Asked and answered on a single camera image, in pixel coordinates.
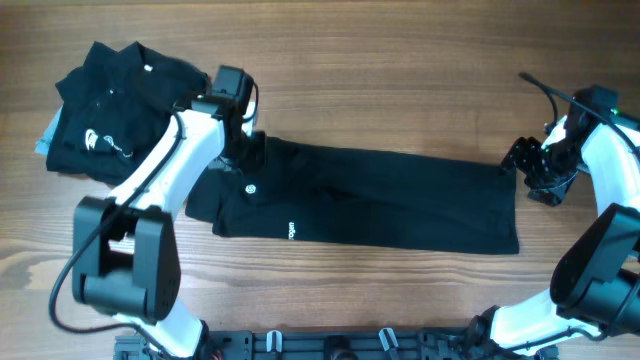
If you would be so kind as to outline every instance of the wood grain surface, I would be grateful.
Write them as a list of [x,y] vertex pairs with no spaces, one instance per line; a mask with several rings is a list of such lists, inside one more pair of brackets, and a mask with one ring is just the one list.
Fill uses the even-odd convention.
[[[33,153],[61,105],[55,82],[94,40],[115,49],[138,40],[209,73],[244,67],[260,84],[259,127],[303,143],[497,163],[517,137],[542,138],[551,118],[546,98],[518,79],[523,70],[566,92],[613,87],[621,108],[640,113],[637,3],[43,3],[0,1],[31,5],[0,7],[2,359],[112,356],[114,333],[63,334],[46,312],[70,255],[75,205],[109,189],[48,173]],[[596,217],[586,176],[557,208],[527,200],[521,180],[517,256],[220,239],[181,213],[180,296],[221,330],[463,326],[547,288]],[[68,283],[59,308],[77,325],[110,321],[76,305]],[[639,350],[631,336],[561,346],[562,359],[637,359]]]

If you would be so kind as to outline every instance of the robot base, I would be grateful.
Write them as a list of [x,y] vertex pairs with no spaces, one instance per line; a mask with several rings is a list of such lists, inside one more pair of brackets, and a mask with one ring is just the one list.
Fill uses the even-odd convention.
[[[460,334],[464,331],[464,328],[397,331],[394,332],[398,344],[395,351],[393,348],[391,351],[384,350],[377,332],[284,333],[281,335],[280,353],[267,352],[268,334],[264,333],[212,331],[210,337],[221,350],[221,360],[472,360],[486,355],[486,350],[479,347],[472,347],[468,358],[461,355]],[[332,344],[343,344],[343,348],[336,348]],[[141,336],[119,336],[116,337],[113,359],[151,360],[154,357]],[[549,346],[534,356],[505,354],[490,359],[558,360],[558,349]]]

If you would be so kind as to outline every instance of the folded clothing stack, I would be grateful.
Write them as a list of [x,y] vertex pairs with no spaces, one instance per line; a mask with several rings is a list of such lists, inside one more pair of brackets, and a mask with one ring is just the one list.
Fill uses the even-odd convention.
[[48,152],[47,170],[117,185],[160,140],[173,103],[210,85],[206,73],[137,42],[119,52],[96,42],[56,87],[64,105],[53,138],[36,149]]

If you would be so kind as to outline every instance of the black polo shirt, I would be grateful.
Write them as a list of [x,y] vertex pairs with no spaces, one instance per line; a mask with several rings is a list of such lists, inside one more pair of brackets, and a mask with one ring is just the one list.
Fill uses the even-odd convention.
[[137,42],[119,52],[94,43],[84,64],[56,84],[64,105],[47,170],[123,182],[164,134],[173,103],[208,84],[192,65]]

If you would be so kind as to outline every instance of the light blue fabric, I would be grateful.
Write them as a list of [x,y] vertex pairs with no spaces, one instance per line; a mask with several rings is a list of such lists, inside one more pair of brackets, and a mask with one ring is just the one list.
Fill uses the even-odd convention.
[[62,106],[58,109],[58,112],[53,117],[49,126],[42,134],[42,137],[36,141],[36,149],[34,150],[36,154],[47,156],[49,154],[49,146],[51,146],[51,141],[53,140],[53,134],[56,133],[56,128],[58,127],[58,122],[60,122],[60,112],[62,111]]

